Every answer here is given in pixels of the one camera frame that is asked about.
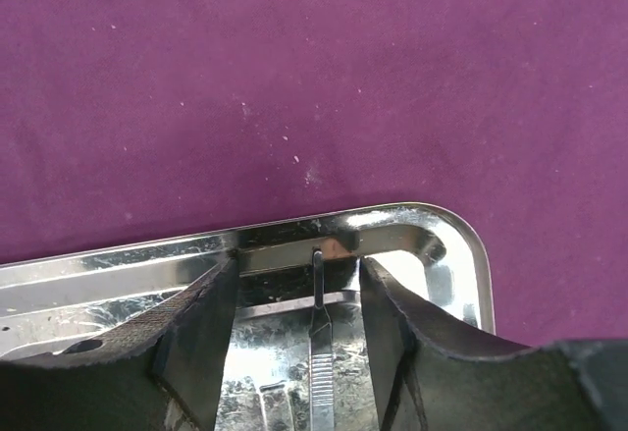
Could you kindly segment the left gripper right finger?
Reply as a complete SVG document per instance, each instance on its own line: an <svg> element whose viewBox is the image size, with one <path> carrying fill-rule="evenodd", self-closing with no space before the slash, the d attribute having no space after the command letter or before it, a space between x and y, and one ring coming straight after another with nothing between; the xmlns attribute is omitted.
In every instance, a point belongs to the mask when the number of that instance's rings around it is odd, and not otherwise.
<svg viewBox="0 0 628 431"><path fill-rule="evenodd" d="M412 293L370 258L360 288L380 429L626 429L625 340L513 343Z"/></svg>

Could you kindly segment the steel instrument tray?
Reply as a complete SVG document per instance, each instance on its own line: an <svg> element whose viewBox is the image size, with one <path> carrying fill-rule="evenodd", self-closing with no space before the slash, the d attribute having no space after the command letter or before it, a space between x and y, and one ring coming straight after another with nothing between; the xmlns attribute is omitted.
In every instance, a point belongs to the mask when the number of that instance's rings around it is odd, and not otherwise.
<svg viewBox="0 0 628 431"><path fill-rule="evenodd" d="M410 202L5 264L1 356L58 353L105 333L230 254L240 279L216 426L305 430L314 249L325 259L339 430L377 426L359 299L363 260L454 317L495 328L488 258L475 231L448 210Z"/></svg>

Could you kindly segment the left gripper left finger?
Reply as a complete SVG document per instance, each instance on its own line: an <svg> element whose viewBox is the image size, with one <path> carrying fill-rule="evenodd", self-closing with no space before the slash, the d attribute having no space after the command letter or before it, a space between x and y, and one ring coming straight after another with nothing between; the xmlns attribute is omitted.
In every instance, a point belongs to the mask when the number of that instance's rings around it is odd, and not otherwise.
<svg viewBox="0 0 628 431"><path fill-rule="evenodd" d="M102 335L2 362L2 429L213 429L237 290L228 257Z"/></svg>

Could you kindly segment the purple surgical wrap cloth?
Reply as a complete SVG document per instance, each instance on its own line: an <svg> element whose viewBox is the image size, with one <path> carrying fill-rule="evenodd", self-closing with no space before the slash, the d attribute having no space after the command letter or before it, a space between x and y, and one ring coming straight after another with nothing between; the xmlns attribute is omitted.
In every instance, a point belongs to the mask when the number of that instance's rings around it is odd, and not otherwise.
<svg viewBox="0 0 628 431"><path fill-rule="evenodd" d="M627 0L1 0L3 261L395 201L625 337Z"/></svg>

